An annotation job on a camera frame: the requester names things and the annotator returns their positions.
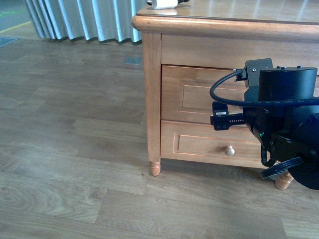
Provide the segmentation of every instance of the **wooden floor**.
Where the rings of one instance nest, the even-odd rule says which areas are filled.
[[[150,176],[143,66],[126,57],[142,47],[0,48],[1,239],[319,238],[319,192],[297,182],[168,159]]]

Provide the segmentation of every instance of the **curtain fold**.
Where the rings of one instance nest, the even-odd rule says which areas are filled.
[[[25,0],[41,38],[142,39],[131,19],[146,0]]]

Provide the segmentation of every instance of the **cabinet top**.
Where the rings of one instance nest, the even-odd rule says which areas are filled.
[[[147,5],[132,19],[142,32],[319,41],[319,0],[190,0]]]
[[[170,9],[153,10],[147,5],[137,15],[319,24],[319,1],[190,0]]]

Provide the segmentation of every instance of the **wooden nightstand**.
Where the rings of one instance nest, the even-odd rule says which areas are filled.
[[[174,9],[146,6],[134,16],[133,26],[143,32],[153,176],[160,173],[160,158],[263,168],[260,144],[246,127],[214,131],[209,124],[209,89],[247,60],[319,67],[319,3],[252,2],[191,0]],[[218,94],[241,100],[245,91],[229,81]]]

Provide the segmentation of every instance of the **drawer panel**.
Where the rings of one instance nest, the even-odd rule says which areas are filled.
[[[162,67],[161,118],[163,120],[199,122],[210,124],[213,99],[211,86],[227,70],[167,66]],[[226,81],[217,88],[216,94],[232,100],[244,99],[247,88],[244,82]],[[228,107],[230,113],[240,113],[236,106]]]
[[[225,154],[227,146],[234,148],[234,155]],[[161,122],[162,158],[265,168],[261,164],[260,147],[260,142],[245,127],[215,131],[205,124]]]
[[[161,63],[243,68],[247,60],[272,58],[274,66],[319,68],[319,42],[162,34]]]

